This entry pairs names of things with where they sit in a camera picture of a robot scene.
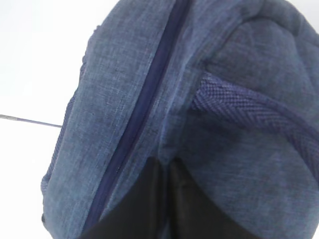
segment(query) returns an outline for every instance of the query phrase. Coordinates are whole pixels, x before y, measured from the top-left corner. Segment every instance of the denim-look fabric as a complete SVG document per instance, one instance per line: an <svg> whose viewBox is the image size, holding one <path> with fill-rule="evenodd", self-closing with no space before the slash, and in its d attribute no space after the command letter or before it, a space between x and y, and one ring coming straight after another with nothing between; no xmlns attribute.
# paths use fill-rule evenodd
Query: denim-look fabric
<svg viewBox="0 0 319 239"><path fill-rule="evenodd" d="M45 227L55 239L81 234L173 5L121 0L91 37L41 183ZM191 110L191 104L202 94L202 82L218 79L285 105L319 131L318 65L319 37L289 3L193 1L144 131L102 217L131 188L147 157L167 164L179 156L207 196L252 233L312 238L318 183L287 138Z"/></svg>

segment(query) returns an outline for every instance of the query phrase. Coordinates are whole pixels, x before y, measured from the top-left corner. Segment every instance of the thin wire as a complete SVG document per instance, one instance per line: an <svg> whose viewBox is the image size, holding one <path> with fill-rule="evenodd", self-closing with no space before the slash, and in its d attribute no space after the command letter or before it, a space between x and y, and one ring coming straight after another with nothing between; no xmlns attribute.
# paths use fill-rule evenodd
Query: thin wire
<svg viewBox="0 0 319 239"><path fill-rule="evenodd" d="M5 116L5 115L0 115L0 119L4 120L13 120L13 121L22 121L22 122L27 122L27 123L35 123L35 124L40 124L40 125L45 125L45 126L50 126L50 127L56 127L56 128L61 128L61 125L57 124L52 124L52 123L45 123L45 122L40 122L40 121L35 121L35 120L28 120L28 119L22 119L18 117L12 117L12 116Z"/></svg>

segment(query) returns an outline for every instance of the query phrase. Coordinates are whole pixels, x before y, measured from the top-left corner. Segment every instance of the navy zipper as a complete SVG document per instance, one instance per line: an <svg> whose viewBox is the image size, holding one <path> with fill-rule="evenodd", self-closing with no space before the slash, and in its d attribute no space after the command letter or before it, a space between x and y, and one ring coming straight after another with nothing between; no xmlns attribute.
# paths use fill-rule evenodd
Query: navy zipper
<svg viewBox="0 0 319 239"><path fill-rule="evenodd" d="M190 2L191 0L176 0L136 106L97 189L83 232L99 221L116 182L144 129L176 40L188 13Z"/></svg>

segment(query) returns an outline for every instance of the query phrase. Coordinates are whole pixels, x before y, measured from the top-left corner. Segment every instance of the zipper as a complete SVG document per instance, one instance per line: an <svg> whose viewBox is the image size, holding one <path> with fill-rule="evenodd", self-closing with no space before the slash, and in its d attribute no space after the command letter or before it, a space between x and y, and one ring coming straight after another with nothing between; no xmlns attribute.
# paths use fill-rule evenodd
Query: zipper
<svg viewBox="0 0 319 239"><path fill-rule="evenodd" d="M191 1L192 0L176 0L149 72L145 78L136 106L101 179L84 224L83 232L90 229L99 221L116 182L144 129L177 38L187 16Z"/></svg>

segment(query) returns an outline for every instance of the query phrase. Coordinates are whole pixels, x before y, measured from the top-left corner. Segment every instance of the backpack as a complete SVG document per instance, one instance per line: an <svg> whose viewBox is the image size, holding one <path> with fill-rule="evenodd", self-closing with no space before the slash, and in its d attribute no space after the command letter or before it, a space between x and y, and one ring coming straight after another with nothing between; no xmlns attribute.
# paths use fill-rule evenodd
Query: backpack
<svg viewBox="0 0 319 239"><path fill-rule="evenodd" d="M121 0L42 179L55 239L311 239L319 37L284 0Z"/></svg>

